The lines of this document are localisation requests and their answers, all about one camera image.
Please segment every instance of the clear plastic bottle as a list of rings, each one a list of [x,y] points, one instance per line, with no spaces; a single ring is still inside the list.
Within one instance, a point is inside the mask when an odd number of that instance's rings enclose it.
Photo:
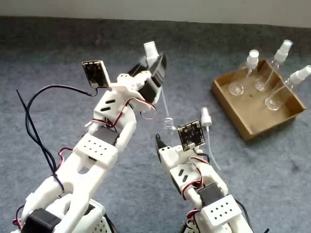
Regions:
[[[290,40],[284,40],[281,47],[277,50],[273,58],[267,60],[268,64],[272,67],[271,73],[267,79],[264,77],[255,80],[255,88],[258,91],[265,91],[270,84],[272,75],[274,72],[280,70],[281,65],[284,63],[288,56],[288,52],[291,49],[293,43]]]
[[[163,103],[164,103],[165,112],[166,112],[166,118],[164,119],[164,127],[163,127],[163,130],[160,130],[161,140],[166,145],[174,147],[174,146],[177,146],[178,144],[180,144],[179,140],[178,140],[179,137],[178,137],[176,127],[174,126],[174,120],[170,116],[170,113],[169,113],[169,108],[168,108],[167,103],[166,103],[166,98],[164,95],[163,87],[161,90],[161,95],[163,98]]]
[[[279,110],[281,105],[286,102],[289,96],[291,96],[290,90],[304,81],[309,75],[311,75],[311,66],[306,66],[291,74],[284,82],[280,81],[277,83],[273,88],[272,93],[264,102],[267,108],[273,111]]]
[[[258,65],[259,52],[250,50],[246,63],[239,66],[234,75],[233,82],[229,85],[228,90],[234,96],[240,96],[244,93],[247,81],[251,76],[257,75],[256,67]]]

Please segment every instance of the white wall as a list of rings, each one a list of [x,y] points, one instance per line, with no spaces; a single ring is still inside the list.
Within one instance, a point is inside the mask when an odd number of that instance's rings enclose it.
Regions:
[[[2,16],[311,27],[311,0],[0,0]]]

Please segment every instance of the circuit board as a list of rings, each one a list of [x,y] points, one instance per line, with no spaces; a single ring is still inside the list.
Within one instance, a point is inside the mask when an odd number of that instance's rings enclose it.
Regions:
[[[103,61],[82,62],[88,82],[92,88],[109,87],[110,80]]]
[[[184,151],[205,143],[201,122],[196,120],[190,124],[177,128],[181,145]]]

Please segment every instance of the black wire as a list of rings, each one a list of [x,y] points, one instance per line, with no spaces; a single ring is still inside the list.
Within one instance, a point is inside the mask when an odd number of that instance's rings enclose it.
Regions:
[[[207,160],[208,163],[209,163],[209,155],[208,155],[208,154],[205,154],[205,153],[197,153],[197,152],[195,152],[194,149],[193,149],[193,151],[194,151],[194,153],[195,153],[196,155],[205,156],[205,157],[206,157],[206,160]]]
[[[248,213],[247,213],[247,210],[246,210],[245,206],[244,206],[241,202],[239,202],[237,199],[234,199],[234,200],[235,200],[235,201],[237,202],[237,204],[243,209],[244,214],[245,214],[246,221],[247,221],[249,227],[252,229],[252,231],[254,231],[254,230],[253,230],[253,226],[252,226],[252,224],[251,224],[251,220],[249,219],[249,216],[248,216]]]
[[[61,186],[62,191],[63,191],[63,193],[64,193],[64,192],[65,192],[64,186],[63,186],[63,184],[60,182],[60,180],[58,179],[57,174],[55,173],[55,171],[54,171],[54,169],[53,169],[53,166],[52,166],[52,164],[51,164],[51,162],[50,162],[50,160],[49,160],[49,158],[48,158],[48,155],[47,155],[47,153],[46,153],[46,152],[44,151],[44,149],[43,149],[42,142],[41,142],[40,137],[39,137],[39,135],[38,135],[38,132],[37,132],[37,130],[36,130],[36,128],[35,128],[34,122],[33,122],[32,118],[31,118],[31,116],[30,116],[30,114],[29,114],[29,111],[28,111],[28,109],[27,109],[27,107],[26,107],[26,104],[25,104],[25,102],[23,101],[22,97],[20,96],[18,90],[16,90],[16,92],[17,92],[18,97],[19,97],[19,99],[20,99],[20,101],[21,101],[21,103],[22,103],[22,105],[23,105],[23,107],[24,107],[24,110],[25,110],[25,112],[26,112],[26,116],[27,116],[27,118],[28,118],[28,120],[29,120],[29,122],[30,122],[30,124],[31,124],[31,127],[32,127],[32,129],[33,129],[33,131],[34,131],[34,134],[35,134],[36,139],[37,139],[37,141],[38,141],[38,145],[41,147],[42,152],[43,152],[43,154],[44,154],[44,156],[45,156],[45,159],[47,160],[47,162],[48,162],[48,164],[49,164],[49,167],[50,167],[50,169],[51,169],[51,171],[52,171],[52,173],[53,173],[53,176],[54,176],[54,178],[56,179],[56,181],[59,183],[59,185]]]
[[[35,98],[42,92],[44,92],[45,90],[48,90],[48,89],[51,89],[51,88],[63,88],[63,89],[69,89],[69,90],[72,90],[72,91],[76,91],[76,92],[79,92],[81,94],[84,94],[84,95],[87,95],[87,96],[96,96],[98,94],[98,90],[95,89],[95,93],[94,94],[91,94],[91,93],[88,93],[86,91],[82,91],[80,89],[77,89],[75,87],[72,87],[72,86],[66,86],[66,85],[57,85],[57,84],[54,84],[54,85],[49,85],[49,86],[46,86],[46,87],[43,87],[42,89],[40,89],[38,92],[36,92],[34,94],[34,96],[29,100],[28,104],[27,104],[27,110],[28,112],[30,112],[30,107],[33,103],[33,101],[35,100]],[[55,162],[55,159],[52,155],[52,153],[42,144],[42,143],[39,143],[39,141],[36,139],[35,135],[30,131],[30,127],[29,127],[29,118],[27,116],[27,114],[25,115],[25,126],[26,126],[26,131],[29,135],[29,137],[34,141],[36,142],[41,148],[43,151],[45,151],[47,153],[47,155],[49,156],[49,158],[51,159],[52,161],[52,167],[54,169],[54,171],[57,170],[57,165],[56,165],[56,162]]]

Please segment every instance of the cardboard box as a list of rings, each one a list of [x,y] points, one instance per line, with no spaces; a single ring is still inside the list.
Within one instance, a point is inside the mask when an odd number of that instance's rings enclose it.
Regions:
[[[268,78],[272,68],[266,61],[258,63],[258,74]],[[295,118],[306,108],[300,99],[291,90],[290,97],[277,111],[272,111],[264,104],[265,99],[271,93],[273,87],[283,81],[282,77],[274,72],[270,86],[266,91],[258,91],[254,87],[255,79],[249,79],[248,89],[241,96],[233,96],[228,86],[232,82],[234,72],[230,72],[216,78],[211,91],[214,93],[220,105],[239,131],[244,141],[256,137],[273,127]]]

